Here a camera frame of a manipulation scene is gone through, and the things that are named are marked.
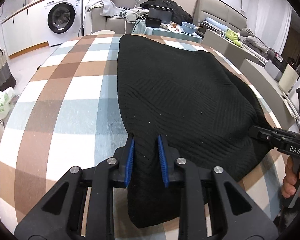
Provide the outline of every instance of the black jacket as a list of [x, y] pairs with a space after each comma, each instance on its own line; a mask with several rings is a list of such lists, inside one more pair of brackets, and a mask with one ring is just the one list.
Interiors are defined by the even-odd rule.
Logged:
[[161, 6], [165, 8], [173, 9], [173, 17], [172, 21], [181, 25], [182, 22], [188, 22], [192, 23], [193, 19], [190, 14], [188, 14], [186, 11], [183, 10], [183, 8], [175, 1], [171, 0], [148, 0], [140, 5], [140, 7], [143, 7], [145, 9], [149, 9], [151, 5], [155, 6]]

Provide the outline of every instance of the table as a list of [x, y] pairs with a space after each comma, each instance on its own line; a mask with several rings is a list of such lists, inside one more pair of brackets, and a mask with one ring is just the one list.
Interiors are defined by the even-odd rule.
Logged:
[[201, 43], [201, 41], [202, 41], [202, 37], [200, 37], [198, 34], [196, 34], [195, 36], [192, 36], [192, 35], [189, 35], [186, 33], [171, 32], [164, 28], [147, 27], [145, 20], [137, 20], [133, 27], [132, 33], [133, 34], [164, 36], [164, 37], [176, 38], [176, 39], [185, 40], [185, 41], [194, 41], [197, 43]]
[[[125, 145], [117, 99], [117, 55], [122, 34], [88, 35], [63, 43], [38, 69], [16, 103], [0, 145], [0, 215], [14, 232], [16, 225], [72, 166], [96, 166]], [[211, 52], [260, 99], [265, 117], [275, 126], [259, 93], [222, 54], [208, 46], [175, 38], [149, 36], [187, 50]], [[276, 150], [239, 184], [274, 219], [284, 161]], [[137, 229], [127, 214], [127, 191], [114, 190], [116, 238], [177, 239], [178, 219]]]

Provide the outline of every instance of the light blue tablecloth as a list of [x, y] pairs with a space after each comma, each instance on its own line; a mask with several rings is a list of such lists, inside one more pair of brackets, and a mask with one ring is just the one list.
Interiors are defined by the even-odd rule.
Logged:
[[198, 34], [196, 34], [195, 36], [192, 36], [192, 35], [188, 35], [186, 33], [171, 32], [171, 31], [163, 29], [163, 28], [147, 27], [145, 20], [137, 20], [136, 21], [136, 23], [133, 27], [133, 30], [132, 30], [132, 34], [157, 35], [157, 36], [176, 38], [176, 39], [186, 40], [186, 41], [194, 41], [197, 43], [201, 43], [201, 41], [202, 41], [202, 38]]

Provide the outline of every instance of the kitchen counter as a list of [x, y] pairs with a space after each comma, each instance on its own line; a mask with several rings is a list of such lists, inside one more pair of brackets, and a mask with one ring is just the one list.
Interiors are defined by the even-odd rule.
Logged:
[[3, 21], [1, 22], [1, 24], [4, 24], [6, 21], [8, 21], [9, 19], [11, 19], [12, 17], [14, 17], [16, 14], [18, 14], [19, 12], [22, 12], [23, 10], [39, 3], [42, 2], [44, 0], [35, 0], [34, 2], [28, 3], [26, 6], [23, 6], [22, 8], [20, 8], [19, 10], [15, 11], [14, 13], [12, 13], [10, 16], [6, 16]]

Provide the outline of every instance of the faucet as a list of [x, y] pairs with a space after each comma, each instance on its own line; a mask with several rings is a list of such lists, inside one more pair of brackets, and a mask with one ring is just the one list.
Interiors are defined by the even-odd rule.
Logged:
[[26, 4], [27, 4], [27, 3], [26, 3], [26, 0], [25, 0], [25, 2], [23, 3], [23, 6], [26, 6]]

